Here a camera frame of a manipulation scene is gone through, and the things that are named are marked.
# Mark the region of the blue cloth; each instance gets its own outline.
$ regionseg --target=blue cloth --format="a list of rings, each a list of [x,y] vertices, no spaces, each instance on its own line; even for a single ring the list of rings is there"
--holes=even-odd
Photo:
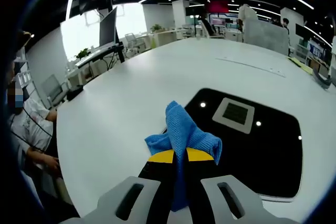
[[[185,109],[175,101],[166,108],[166,124],[166,133],[149,136],[145,141],[152,155],[171,149],[176,153],[177,175],[172,211],[178,211],[188,205],[183,174],[185,149],[190,147],[205,151],[213,156],[218,164],[222,153],[222,141],[213,134],[201,131]]]

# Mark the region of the white desk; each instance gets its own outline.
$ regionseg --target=white desk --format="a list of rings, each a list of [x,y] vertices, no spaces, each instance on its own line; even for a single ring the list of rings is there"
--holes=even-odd
[[[224,57],[279,69],[286,77],[217,59]],[[102,194],[138,176],[150,157],[144,139],[164,129],[167,104],[176,100],[185,106],[205,87],[298,119],[303,142],[300,191],[293,202],[264,201],[264,206],[278,217],[305,219],[335,176],[336,88],[322,90],[312,76],[274,51],[205,38],[170,43],[115,66],[59,108],[60,165],[81,216],[96,208]],[[188,223],[185,218],[190,219],[187,209],[170,214],[169,221]]]

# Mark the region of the microfiber towel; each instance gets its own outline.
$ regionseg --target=microfiber towel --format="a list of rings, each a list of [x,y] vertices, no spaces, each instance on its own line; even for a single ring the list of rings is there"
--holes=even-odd
[[[166,108],[167,132],[151,135],[145,139],[152,155],[173,149],[177,159],[177,176],[174,187],[172,211],[178,211],[188,205],[183,174],[183,158],[187,147],[205,151],[216,164],[222,153],[222,141],[211,133],[201,131],[185,109],[172,101]]]

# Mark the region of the potted plant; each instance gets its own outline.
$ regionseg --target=potted plant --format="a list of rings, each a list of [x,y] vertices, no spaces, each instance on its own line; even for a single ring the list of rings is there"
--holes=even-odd
[[[89,55],[90,52],[88,52],[88,48],[84,48],[81,52],[79,52],[79,54],[77,54],[75,57],[76,59],[81,59],[84,58],[85,56]]]
[[[164,31],[162,26],[160,26],[159,24],[155,24],[154,26],[152,26],[151,30],[153,33],[159,33],[161,31]]]

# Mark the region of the office chair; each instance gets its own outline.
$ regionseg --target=office chair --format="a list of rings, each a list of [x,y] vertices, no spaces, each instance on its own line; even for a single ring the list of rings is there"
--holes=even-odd
[[[68,87],[66,82],[64,82],[66,88],[63,89],[56,79],[55,75],[52,74],[45,82],[42,83],[43,91],[48,97],[48,101],[50,103],[50,107],[54,107],[59,105],[62,101],[64,102],[64,98],[67,95]]]
[[[200,22],[201,22],[201,27],[202,27],[202,30],[203,30],[204,35],[205,35],[206,38],[208,38],[208,39],[225,39],[225,35],[214,35],[214,36],[210,36],[210,33],[209,33],[209,31],[206,29],[206,27],[205,27],[203,21],[200,20]]]
[[[125,38],[128,43],[128,48],[136,48],[140,54],[146,50],[145,42],[142,39],[137,39],[134,34],[125,34]]]

